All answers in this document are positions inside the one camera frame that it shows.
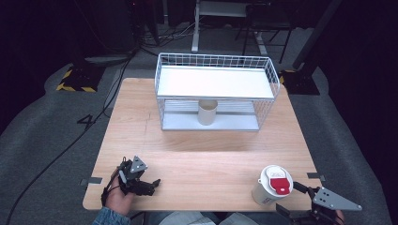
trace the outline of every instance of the wire basket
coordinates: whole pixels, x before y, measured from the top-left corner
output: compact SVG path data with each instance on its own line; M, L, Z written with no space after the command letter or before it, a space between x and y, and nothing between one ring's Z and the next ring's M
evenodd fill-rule
M280 91L268 57L161 53L155 92L163 130L259 130ZM218 101L211 125L198 122L198 102Z

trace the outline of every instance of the paper cup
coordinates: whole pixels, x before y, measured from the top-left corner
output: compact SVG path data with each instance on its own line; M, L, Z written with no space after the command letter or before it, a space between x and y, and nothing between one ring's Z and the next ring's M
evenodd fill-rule
M216 118L218 102L212 99L199 100L198 121L204 126L211 125Z
M270 165L261 172L252 196L256 203L268 205L286 197L292 190L293 179L290 173L280 166Z

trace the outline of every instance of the cable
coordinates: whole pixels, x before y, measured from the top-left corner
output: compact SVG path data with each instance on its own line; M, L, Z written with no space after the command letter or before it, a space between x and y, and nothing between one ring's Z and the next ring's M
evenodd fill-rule
M122 74L124 73L124 71L126 70L127 65L129 64L131 58L134 56L134 54L129 58L129 60L127 61L127 63L125 65L123 65L123 71ZM21 198L23 197L23 195L25 194L25 192L59 159L61 158L66 152L68 152L68 150L75 144L77 143L84 135L85 133L99 120L99 118L104 114L105 110L111 105L112 100L115 98L115 94L112 96L111 100L109 101L109 103L106 105L105 108L102 109L102 111L99 113L99 115L97 115L97 117L94 119L93 123L89 124L88 127L66 148L64 149L57 157L55 157L41 172L38 173L38 175L35 176L35 178L26 186L26 188L23 190L23 192L20 194L20 196L18 196L17 200L15 201L15 203L12 205L11 210L9 211L8 214L8 218L7 218L7 222L6 225L8 225L11 221L11 217L12 214L15 211L15 208L17 207L19 201L21 200Z
M108 115L108 114L106 114L105 110L111 105L111 102L112 102L113 99L115 98L116 93L117 93L117 90L119 89L120 84L121 84L121 81L123 80L122 78L123 78L124 71L126 70L126 67L127 67L127 65L129 64L129 62L130 62L130 60L127 61L127 62L122 66L122 68L120 69L119 77L118 77L118 78L116 79L116 81L114 81L114 83L112 84L111 89L109 90L108 95L106 96L106 98L105 98L105 100L104 100L104 102L103 102L103 107L102 107L102 109L103 109L103 114L104 114L106 117L108 117L108 118L110 118L111 116ZM112 90L114 89L116 83L118 83L118 84L117 84L117 88L115 89L114 95L112 96L111 100L108 102L108 105L105 105L105 104L106 104L106 100L108 99L109 95L111 94Z

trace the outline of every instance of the person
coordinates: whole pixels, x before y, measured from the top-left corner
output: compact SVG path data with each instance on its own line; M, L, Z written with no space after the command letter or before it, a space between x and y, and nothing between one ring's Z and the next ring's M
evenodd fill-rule
M93 225L129 225L127 217L135 194L125 195L119 187L119 179L113 180L105 206ZM344 224L344 215L338 210L336 224ZM149 225L279 225L289 224L289 220L277 213L230 213L224 219L211 212L154 212L147 213Z
M106 204L100 209L93 225L130 224L130 218L127 217L127 214L130 211L135 194L128 193L125 195L119 187L117 177L113 180L110 190Z

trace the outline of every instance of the sleeve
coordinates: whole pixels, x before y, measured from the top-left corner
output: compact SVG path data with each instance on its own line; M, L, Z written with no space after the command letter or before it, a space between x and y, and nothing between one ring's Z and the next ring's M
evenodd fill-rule
M102 207L93 225L130 225L130 219L107 207Z

